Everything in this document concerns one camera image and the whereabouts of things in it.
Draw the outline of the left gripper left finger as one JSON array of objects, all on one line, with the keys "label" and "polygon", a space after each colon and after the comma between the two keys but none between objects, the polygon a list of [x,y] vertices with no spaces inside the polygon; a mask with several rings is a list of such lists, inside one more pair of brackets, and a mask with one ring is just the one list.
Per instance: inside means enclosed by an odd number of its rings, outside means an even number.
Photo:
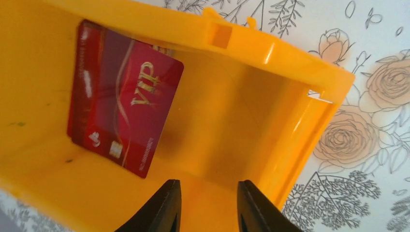
[{"label": "left gripper left finger", "polygon": [[167,180],[117,232],[178,232],[181,221],[181,184]]}]

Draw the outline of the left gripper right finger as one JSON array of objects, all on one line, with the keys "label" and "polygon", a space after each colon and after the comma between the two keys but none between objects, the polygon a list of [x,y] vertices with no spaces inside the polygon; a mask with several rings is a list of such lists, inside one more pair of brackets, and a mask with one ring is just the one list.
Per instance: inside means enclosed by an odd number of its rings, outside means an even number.
[{"label": "left gripper right finger", "polygon": [[250,180],[238,182],[237,216],[241,232],[301,232]]}]

